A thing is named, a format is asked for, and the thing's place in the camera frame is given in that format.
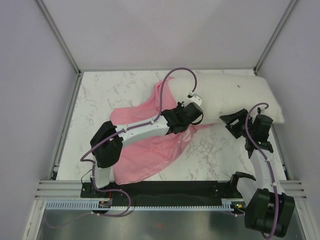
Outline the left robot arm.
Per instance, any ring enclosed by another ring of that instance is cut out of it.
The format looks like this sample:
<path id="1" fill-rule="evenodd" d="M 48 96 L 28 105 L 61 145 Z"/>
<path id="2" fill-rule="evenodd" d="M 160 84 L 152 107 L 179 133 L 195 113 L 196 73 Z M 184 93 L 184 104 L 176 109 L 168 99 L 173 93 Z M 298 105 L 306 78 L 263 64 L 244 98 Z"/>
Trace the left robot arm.
<path id="1" fill-rule="evenodd" d="M 131 124 L 104 122 L 90 140 L 95 159 L 92 192 L 98 197 L 109 193 L 111 168 L 119 161 L 123 148 L 151 137 L 177 135 L 190 125 L 200 124 L 204 116 L 201 104 L 201 101 L 179 102 L 175 108 L 163 110 L 160 115 Z"/>

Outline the pink satin pillowcase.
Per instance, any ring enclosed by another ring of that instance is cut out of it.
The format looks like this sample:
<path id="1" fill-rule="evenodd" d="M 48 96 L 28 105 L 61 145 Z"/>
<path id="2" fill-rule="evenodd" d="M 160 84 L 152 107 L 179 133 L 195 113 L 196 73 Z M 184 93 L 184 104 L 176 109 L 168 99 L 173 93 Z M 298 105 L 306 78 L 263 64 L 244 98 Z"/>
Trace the pink satin pillowcase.
<path id="1" fill-rule="evenodd" d="M 147 101 L 138 106 L 116 108 L 109 119 L 114 125 L 124 125 L 156 116 L 159 113 L 161 85 L 162 82 L 154 85 Z M 210 126 L 191 125 L 182 133 L 150 137 L 126 146 L 113 166 L 115 182 L 118 185 L 137 183 L 159 173 L 183 153 L 198 130 Z"/>

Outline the white pillow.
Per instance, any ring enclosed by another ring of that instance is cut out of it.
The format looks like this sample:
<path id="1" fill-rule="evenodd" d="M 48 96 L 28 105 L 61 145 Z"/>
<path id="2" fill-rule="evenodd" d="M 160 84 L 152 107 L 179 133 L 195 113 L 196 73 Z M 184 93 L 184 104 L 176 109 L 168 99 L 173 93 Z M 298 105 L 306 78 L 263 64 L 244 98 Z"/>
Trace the white pillow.
<path id="1" fill-rule="evenodd" d="M 165 81 L 162 108 L 173 109 L 188 98 L 191 90 L 202 98 L 204 112 L 202 124 L 220 123 L 220 116 L 242 109 L 250 110 L 258 103 L 267 103 L 265 115 L 275 124 L 284 124 L 285 118 L 267 81 L 258 76 L 223 73 L 191 73 L 179 70 Z"/>

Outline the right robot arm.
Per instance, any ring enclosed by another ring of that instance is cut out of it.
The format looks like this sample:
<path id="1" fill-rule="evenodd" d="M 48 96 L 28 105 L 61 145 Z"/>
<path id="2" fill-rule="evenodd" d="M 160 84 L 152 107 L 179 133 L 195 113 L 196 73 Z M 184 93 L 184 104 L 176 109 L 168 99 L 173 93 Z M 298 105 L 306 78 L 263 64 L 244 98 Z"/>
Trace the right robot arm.
<path id="1" fill-rule="evenodd" d="M 244 200 L 246 228 L 260 232 L 266 240 L 283 238 L 296 204 L 294 198 L 285 193 L 274 170 L 274 149 L 269 141 L 273 120 L 262 114 L 260 107 L 255 109 L 256 117 L 246 109 L 220 116 L 233 137 L 245 138 L 244 148 L 254 169 L 254 175 L 234 173 L 228 191 L 233 197 L 242 196 Z"/>

